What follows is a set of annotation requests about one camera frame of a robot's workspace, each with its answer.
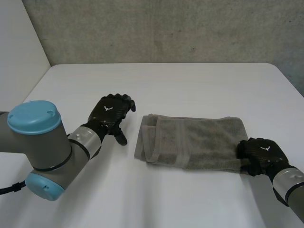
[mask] concrete wall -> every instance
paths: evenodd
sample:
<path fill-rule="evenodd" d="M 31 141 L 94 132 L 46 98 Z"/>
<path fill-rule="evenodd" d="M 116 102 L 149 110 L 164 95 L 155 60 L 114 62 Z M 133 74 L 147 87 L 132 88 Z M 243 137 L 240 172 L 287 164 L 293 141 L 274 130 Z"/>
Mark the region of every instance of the concrete wall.
<path fill-rule="evenodd" d="M 0 111 L 29 95 L 50 68 L 21 0 L 0 1 Z"/>
<path fill-rule="evenodd" d="M 303 0 L 23 0 L 51 65 L 266 62 L 304 95 Z"/>

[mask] robotic hand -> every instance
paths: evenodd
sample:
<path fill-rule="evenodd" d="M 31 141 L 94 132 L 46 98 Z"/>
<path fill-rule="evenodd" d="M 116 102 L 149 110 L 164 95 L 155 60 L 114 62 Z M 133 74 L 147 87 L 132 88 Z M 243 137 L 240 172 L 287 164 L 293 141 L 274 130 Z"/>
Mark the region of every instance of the robotic hand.
<path fill-rule="evenodd" d="M 119 124 L 130 109 L 136 111 L 135 102 L 131 97 L 126 94 L 109 94 L 100 99 L 91 112 L 88 123 L 84 125 L 93 127 L 97 133 L 106 131 L 107 134 L 114 135 L 117 142 L 125 146 L 128 141 Z"/>
<path fill-rule="evenodd" d="M 304 222 L 304 173 L 289 165 L 286 155 L 274 141 L 262 138 L 243 140 L 237 146 L 237 157 L 249 159 L 250 165 L 242 167 L 249 175 L 268 176 L 276 198 L 290 206 Z"/>
<path fill-rule="evenodd" d="M 99 153 L 107 134 L 120 145 L 127 144 L 119 124 L 135 109 L 128 95 L 104 96 L 87 123 L 68 136 L 61 115 L 49 101 L 27 102 L 10 112 L 0 112 L 0 152 L 24 153 L 33 167 L 25 181 L 0 189 L 0 195 L 27 186 L 42 198 L 57 200 Z"/>

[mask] table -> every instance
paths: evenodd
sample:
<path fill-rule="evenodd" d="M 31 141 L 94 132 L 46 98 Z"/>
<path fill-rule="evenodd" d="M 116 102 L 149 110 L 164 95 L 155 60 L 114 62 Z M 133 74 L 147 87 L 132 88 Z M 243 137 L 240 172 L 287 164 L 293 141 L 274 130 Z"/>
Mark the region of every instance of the table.
<path fill-rule="evenodd" d="M 304 99 L 273 65 L 87 64 L 49 69 L 26 99 L 49 100 L 66 132 L 84 123 L 109 93 L 130 95 L 136 113 L 121 127 L 125 147 L 106 136 L 91 160 L 55 202 L 27 188 L 0 196 L 6 228 L 263 228 L 303 227 L 278 202 L 265 176 L 151 167 L 135 160 L 143 115 L 240 117 L 249 137 L 275 140 L 290 163 L 304 170 Z M 32 170 L 25 156 L 0 154 L 1 186 Z"/>

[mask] light blue joint cover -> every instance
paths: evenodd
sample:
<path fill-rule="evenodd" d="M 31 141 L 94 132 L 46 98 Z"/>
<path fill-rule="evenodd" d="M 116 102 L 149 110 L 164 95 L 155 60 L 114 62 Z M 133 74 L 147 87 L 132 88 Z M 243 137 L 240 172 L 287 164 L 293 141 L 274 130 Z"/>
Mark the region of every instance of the light blue joint cover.
<path fill-rule="evenodd" d="M 36 195 L 49 201 L 57 200 L 65 189 L 48 178 L 30 173 L 25 179 L 25 185 Z"/>
<path fill-rule="evenodd" d="M 8 114 L 9 127 L 20 134 L 36 135 L 52 131 L 61 123 L 56 106 L 49 101 L 30 101 Z"/>

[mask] folded towel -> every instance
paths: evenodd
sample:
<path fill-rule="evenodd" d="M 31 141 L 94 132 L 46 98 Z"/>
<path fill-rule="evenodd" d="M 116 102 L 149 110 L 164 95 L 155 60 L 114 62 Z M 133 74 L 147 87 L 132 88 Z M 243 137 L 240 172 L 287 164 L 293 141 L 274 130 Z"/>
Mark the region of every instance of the folded towel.
<path fill-rule="evenodd" d="M 142 118 L 135 158 L 185 169 L 241 172 L 249 163 L 237 159 L 237 144 L 247 140 L 236 117 L 199 119 L 148 115 Z"/>

